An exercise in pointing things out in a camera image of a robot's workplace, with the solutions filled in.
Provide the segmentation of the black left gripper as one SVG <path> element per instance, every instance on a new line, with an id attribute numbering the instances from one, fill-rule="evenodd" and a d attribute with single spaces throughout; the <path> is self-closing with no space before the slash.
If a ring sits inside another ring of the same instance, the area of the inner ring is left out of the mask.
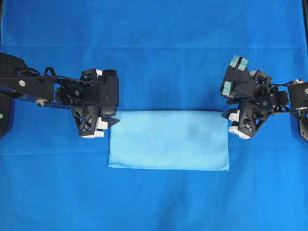
<path id="1" fill-rule="evenodd" d="M 82 138 L 103 138 L 104 131 L 120 121 L 100 115 L 101 108 L 94 94 L 102 77 L 103 71 L 98 69 L 83 71 L 80 79 L 56 77 L 59 87 L 55 89 L 55 105 L 71 110 Z"/>

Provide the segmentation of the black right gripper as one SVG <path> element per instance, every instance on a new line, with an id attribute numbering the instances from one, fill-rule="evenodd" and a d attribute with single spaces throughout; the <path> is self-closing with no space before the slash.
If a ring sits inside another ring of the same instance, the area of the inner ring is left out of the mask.
<path id="1" fill-rule="evenodd" d="M 238 107 L 222 114 L 224 119 L 232 122 L 229 132 L 241 139 L 253 138 L 271 115 L 289 112 L 287 91 L 279 91 L 279 85 L 273 84 L 271 77 L 260 70 L 250 74 L 256 81 L 254 96 L 227 98 L 227 104 Z"/>

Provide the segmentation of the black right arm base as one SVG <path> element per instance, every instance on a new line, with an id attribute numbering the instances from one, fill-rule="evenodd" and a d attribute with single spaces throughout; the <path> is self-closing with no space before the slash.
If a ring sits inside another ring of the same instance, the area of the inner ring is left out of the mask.
<path id="1" fill-rule="evenodd" d="M 308 141 L 308 109 L 299 110 L 298 113 L 300 116 L 298 120 L 299 133 L 304 140 Z"/>

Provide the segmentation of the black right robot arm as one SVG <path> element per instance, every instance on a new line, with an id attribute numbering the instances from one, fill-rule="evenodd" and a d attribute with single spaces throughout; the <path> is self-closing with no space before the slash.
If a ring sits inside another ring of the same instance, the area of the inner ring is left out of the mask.
<path id="1" fill-rule="evenodd" d="M 222 114 L 232 122 L 229 132 L 242 139 L 255 136 L 270 116 L 289 113 L 297 120 L 299 134 L 308 138 L 308 84 L 300 79 L 274 84 L 261 70 L 230 67 L 220 87 L 227 104 L 238 107 Z"/>

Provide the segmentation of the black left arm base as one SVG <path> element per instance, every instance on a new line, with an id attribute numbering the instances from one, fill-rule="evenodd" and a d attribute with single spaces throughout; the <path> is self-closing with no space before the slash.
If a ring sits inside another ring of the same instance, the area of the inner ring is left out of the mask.
<path id="1" fill-rule="evenodd" d="M 15 100 L 0 95 L 0 137 L 6 135 L 13 126 Z"/>

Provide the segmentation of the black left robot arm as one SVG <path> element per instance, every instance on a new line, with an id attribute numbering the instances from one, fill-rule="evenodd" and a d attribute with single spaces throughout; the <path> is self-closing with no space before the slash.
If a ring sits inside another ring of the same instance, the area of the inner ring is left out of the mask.
<path id="1" fill-rule="evenodd" d="M 103 137 L 118 123 L 119 78 L 115 70 L 90 69 L 80 79 L 57 75 L 52 67 L 44 74 L 26 65 L 19 57 L 0 55 L 0 135 L 13 125 L 14 101 L 72 112 L 79 136 Z"/>

